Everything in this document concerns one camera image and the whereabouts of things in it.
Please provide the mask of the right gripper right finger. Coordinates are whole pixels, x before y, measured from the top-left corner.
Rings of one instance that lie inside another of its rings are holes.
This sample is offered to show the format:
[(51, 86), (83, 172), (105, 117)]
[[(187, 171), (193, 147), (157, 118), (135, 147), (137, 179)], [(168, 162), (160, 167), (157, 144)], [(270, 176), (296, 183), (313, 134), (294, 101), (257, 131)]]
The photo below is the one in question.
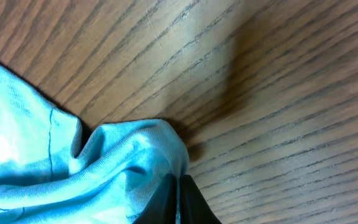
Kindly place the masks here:
[(180, 177), (180, 223), (221, 224), (190, 175)]

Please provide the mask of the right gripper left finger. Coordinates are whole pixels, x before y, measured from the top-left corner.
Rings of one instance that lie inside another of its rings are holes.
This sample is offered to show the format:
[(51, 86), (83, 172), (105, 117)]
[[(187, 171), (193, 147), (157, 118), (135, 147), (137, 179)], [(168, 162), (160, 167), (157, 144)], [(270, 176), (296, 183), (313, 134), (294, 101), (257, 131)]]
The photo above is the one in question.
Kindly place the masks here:
[(134, 224), (174, 224), (177, 214), (177, 178), (167, 174)]

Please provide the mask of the light blue printed t-shirt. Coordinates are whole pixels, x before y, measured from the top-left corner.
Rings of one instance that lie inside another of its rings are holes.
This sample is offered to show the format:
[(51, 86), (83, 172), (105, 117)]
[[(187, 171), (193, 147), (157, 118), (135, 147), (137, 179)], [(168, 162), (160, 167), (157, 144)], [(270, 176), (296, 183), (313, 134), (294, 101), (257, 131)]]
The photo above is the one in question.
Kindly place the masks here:
[(0, 223), (132, 223), (163, 177), (188, 169), (161, 119), (81, 121), (0, 65)]

